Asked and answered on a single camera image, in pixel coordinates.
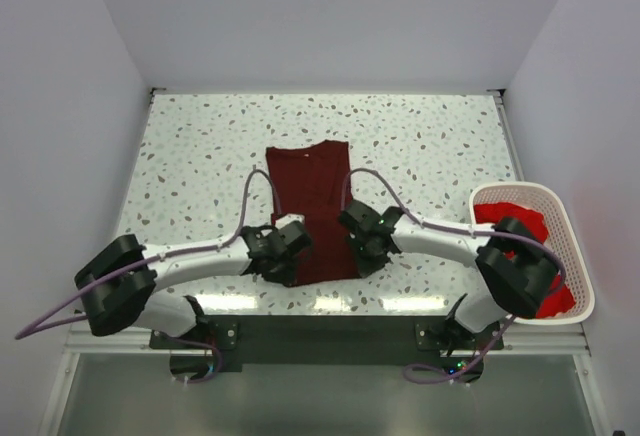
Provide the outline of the dark red t-shirt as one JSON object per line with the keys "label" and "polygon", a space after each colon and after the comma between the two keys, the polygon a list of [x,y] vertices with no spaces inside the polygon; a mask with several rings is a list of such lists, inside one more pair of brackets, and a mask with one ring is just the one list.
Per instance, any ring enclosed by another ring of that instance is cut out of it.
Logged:
{"label": "dark red t-shirt", "polygon": [[341,203],[352,200],[343,185],[350,172],[349,144],[325,140],[299,149],[266,149],[266,161],[283,214],[304,217],[313,246],[298,266],[297,286],[359,277],[354,256],[339,223]]}

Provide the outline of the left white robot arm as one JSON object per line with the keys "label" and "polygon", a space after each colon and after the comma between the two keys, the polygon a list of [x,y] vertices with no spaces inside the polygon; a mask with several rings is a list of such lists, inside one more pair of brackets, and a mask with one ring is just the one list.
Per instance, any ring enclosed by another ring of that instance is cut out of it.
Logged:
{"label": "left white robot arm", "polygon": [[204,312],[195,297],[177,296],[169,288],[244,275],[291,286],[299,255],[312,247],[299,220],[281,227],[244,226],[225,242],[144,245],[128,234],[114,239],[76,274],[74,282],[93,336],[139,327],[196,348],[207,336]]}

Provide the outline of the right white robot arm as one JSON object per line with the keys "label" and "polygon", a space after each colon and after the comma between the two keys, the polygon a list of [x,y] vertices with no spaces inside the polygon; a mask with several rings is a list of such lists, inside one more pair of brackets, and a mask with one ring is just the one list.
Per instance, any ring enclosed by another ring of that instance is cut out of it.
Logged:
{"label": "right white robot arm", "polygon": [[453,348],[469,348],[507,315],[534,318],[563,274],[559,258],[514,217],[494,225],[447,225],[421,221],[399,207],[378,213],[354,200],[338,221],[347,230],[361,277],[383,269],[392,254],[404,253],[439,257],[479,273],[485,292],[464,293],[443,320],[427,329],[429,337]]}

